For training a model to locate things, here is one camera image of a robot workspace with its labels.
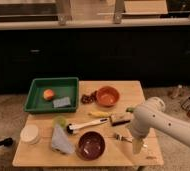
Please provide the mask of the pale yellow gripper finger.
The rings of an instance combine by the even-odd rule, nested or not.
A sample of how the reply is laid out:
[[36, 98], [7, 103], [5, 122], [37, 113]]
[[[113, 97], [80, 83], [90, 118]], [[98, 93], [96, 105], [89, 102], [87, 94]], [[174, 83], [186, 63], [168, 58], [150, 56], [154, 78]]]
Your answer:
[[133, 147], [133, 153], [134, 154], [139, 154], [141, 151], [141, 148], [143, 147], [143, 140], [142, 139], [136, 139], [134, 138], [132, 140], [132, 147]]

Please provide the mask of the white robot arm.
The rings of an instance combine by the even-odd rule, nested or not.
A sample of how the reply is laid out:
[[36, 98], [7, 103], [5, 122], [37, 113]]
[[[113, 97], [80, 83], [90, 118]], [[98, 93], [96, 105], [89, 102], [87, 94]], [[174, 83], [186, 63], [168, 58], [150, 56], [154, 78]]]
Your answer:
[[159, 97], [149, 98], [135, 107], [128, 128], [133, 137], [134, 154], [140, 153], [151, 128], [190, 147], [190, 123], [168, 116], [164, 111], [165, 103]]

